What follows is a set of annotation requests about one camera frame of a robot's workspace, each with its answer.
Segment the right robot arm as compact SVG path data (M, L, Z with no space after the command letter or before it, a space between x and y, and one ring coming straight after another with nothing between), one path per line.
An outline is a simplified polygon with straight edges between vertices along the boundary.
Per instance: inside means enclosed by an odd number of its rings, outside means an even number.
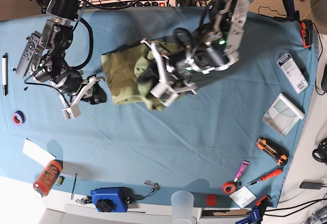
M85 6L79 0L50 0L46 13L47 19L42 33L34 32L21 56L16 73L25 78L25 84L54 88L63 103L66 120L81 115L78 103L92 105L105 103L107 96L99 86L105 77L96 75L82 77L82 69L91 60L94 38L91 26L81 17ZM72 23L82 23L88 31L89 50L86 60L77 66L70 66L65 60L66 50L71 46L75 27Z

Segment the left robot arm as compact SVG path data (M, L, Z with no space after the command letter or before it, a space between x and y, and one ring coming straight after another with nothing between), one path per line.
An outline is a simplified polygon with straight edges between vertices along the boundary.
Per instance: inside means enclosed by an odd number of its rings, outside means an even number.
M194 32L174 29L176 52L143 39L141 43L150 50L152 60L137 82L150 84L149 93L165 107L182 94L196 95L197 85L191 81L194 74L224 71L239 60L243 27L253 1L211 0Z

